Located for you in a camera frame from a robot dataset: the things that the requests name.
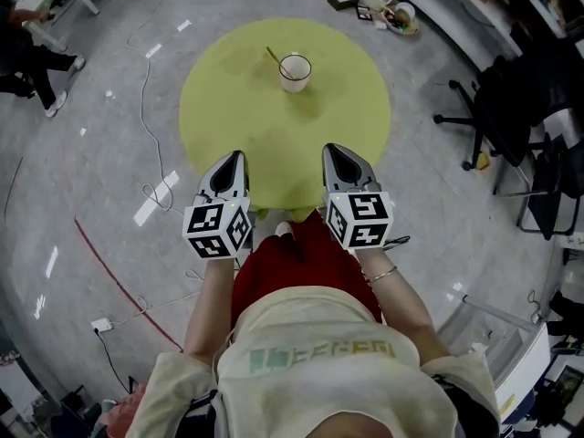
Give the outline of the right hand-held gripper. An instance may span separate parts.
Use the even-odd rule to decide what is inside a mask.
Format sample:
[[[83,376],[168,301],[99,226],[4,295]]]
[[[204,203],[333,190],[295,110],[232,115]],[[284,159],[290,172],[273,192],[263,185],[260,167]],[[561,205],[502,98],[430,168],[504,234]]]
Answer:
[[[345,250],[381,248],[393,225],[393,204],[370,164],[336,143],[322,151],[325,223]]]

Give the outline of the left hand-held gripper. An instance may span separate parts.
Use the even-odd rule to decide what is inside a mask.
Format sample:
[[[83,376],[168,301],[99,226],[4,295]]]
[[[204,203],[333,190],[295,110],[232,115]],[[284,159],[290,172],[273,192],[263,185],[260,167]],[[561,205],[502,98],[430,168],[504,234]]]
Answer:
[[[248,192],[247,159],[242,151],[226,154],[203,175],[182,221],[182,237],[201,259],[237,258],[242,249],[251,248]]]

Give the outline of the white cup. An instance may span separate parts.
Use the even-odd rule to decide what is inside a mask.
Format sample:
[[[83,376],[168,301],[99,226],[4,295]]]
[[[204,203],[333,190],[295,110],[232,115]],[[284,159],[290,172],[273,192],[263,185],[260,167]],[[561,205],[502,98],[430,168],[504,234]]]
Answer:
[[[292,52],[282,58],[278,68],[281,86],[288,93],[298,93],[303,90],[312,73],[311,63],[298,52]]]

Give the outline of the small golden spoon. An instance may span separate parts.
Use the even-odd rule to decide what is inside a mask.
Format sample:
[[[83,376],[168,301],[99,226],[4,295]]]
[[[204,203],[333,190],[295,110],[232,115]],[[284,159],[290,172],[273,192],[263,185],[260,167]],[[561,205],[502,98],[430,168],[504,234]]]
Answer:
[[[266,46],[266,51],[268,52],[270,57],[275,60],[275,62],[278,64],[280,71],[283,71],[288,79],[293,81],[300,81],[301,79],[303,79],[302,77],[298,78],[294,76],[287,68],[285,68],[283,62],[280,60],[280,58],[277,57],[277,55],[270,47]]]

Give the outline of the person's left forearm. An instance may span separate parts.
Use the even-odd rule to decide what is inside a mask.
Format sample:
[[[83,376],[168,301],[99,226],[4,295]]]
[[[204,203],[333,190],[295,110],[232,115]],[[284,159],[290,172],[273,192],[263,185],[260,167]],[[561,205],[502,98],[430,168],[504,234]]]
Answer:
[[[209,260],[190,317],[183,352],[209,366],[231,332],[234,259]]]

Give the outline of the person's right forearm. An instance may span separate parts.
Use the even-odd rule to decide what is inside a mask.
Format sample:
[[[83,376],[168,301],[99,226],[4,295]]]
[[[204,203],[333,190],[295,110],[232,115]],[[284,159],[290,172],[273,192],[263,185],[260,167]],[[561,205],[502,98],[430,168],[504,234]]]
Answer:
[[[419,353],[420,364],[448,357],[422,299],[381,248],[356,251],[387,325],[407,337]]]

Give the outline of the person's red skirt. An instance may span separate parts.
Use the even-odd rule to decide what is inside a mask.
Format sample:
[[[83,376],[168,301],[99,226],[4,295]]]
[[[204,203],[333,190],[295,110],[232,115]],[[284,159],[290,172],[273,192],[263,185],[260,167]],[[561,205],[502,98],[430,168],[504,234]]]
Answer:
[[[260,298],[290,287],[337,289],[364,306],[376,322],[381,308],[360,264],[331,237],[318,211],[291,224],[292,232],[272,235],[245,260],[232,296],[232,323]]]

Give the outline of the red floor tape line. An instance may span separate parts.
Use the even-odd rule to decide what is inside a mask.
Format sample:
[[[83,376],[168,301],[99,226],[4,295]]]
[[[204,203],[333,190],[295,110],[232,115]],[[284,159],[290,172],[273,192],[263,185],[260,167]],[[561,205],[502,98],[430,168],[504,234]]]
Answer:
[[[146,309],[143,308],[139,303],[138,299],[134,297],[129,290],[118,280],[115,274],[111,271],[110,267],[107,265],[106,261],[102,258],[96,247],[92,244],[90,239],[88,238],[85,230],[83,229],[82,225],[80,224],[77,217],[74,217],[74,224],[78,229],[78,232],[83,239],[83,241],[88,246],[90,252],[95,256],[99,264],[103,267],[103,269],[108,274],[109,278],[113,281],[115,286],[118,288],[120,293],[127,298],[127,300],[133,305],[133,307],[141,312],[141,316],[147,320],[147,322],[159,333],[161,334],[168,342],[170,342],[177,350],[183,352],[183,347],[166,331],[164,330],[150,315],[146,313]]]

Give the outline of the shallow bowl of small items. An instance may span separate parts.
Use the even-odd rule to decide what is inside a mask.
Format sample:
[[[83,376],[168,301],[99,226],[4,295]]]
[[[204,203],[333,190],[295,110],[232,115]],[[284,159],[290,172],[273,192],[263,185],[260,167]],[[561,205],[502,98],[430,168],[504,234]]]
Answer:
[[[420,31],[414,7],[406,2],[386,7],[383,17],[390,31],[401,36],[414,36]]]

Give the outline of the black office chair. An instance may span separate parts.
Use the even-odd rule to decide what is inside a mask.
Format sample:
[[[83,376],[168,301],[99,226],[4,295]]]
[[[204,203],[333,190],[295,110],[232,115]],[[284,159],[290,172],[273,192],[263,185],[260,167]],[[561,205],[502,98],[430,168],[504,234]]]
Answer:
[[[490,142],[492,154],[519,166],[530,149],[531,130],[563,111],[575,115],[572,123],[577,136],[584,134],[584,58],[579,54],[532,52],[509,60],[497,57],[478,76],[473,97],[457,80],[451,79],[448,87],[459,92],[471,116],[437,114],[433,121],[474,129],[472,159],[462,163],[466,171],[477,167],[483,141]]]

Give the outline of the white metal shelving rack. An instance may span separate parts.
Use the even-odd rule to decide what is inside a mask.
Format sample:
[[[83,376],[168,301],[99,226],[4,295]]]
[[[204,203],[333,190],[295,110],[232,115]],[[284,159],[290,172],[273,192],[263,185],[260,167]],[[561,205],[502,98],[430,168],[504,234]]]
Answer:
[[[533,41],[584,37],[584,0],[407,0],[480,70]]]

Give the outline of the person's beige shirt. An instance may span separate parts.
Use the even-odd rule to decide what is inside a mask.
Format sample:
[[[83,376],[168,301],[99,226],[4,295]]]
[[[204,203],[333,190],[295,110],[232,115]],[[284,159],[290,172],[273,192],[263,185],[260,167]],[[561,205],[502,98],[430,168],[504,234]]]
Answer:
[[[422,363],[414,344],[349,294],[288,287],[239,317],[215,366],[161,354],[126,438],[306,438],[355,413],[394,438],[498,438],[485,359]]]

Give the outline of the white-framed glass case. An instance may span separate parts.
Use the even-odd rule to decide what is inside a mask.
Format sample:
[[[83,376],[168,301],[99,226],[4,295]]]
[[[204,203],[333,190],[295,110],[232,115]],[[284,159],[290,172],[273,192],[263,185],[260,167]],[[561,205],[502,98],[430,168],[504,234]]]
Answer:
[[[551,361],[547,323],[540,317],[522,319],[464,292],[448,297],[457,308],[439,336],[455,354],[485,357],[501,422],[508,429],[532,407],[535,387]]]

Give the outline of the black bag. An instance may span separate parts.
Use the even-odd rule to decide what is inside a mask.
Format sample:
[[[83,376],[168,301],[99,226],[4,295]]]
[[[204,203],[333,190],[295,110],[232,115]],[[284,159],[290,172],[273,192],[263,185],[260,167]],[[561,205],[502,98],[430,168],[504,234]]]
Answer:
[[[561,316],[561,320],[547,322],[547,332],[550,336],[584,339],[584,303],[574,302],[557,291],[548,306]]]

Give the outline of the black metal-frame chair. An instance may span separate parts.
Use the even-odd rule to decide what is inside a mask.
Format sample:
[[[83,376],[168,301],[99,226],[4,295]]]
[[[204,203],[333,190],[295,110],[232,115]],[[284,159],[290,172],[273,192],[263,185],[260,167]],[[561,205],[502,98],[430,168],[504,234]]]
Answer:
[[[571,236],[576,230],[579,208],[584,199],[584,137],[568,146],[562,137],[527,145],[533,164],[533,178],[524,192],[509,193],[508,198],[523,200],[516,226],[525,234],[542,235],[550,240],[556,235]],[[557,229],[563,197],[574,201],[574,212],[566,229]]]

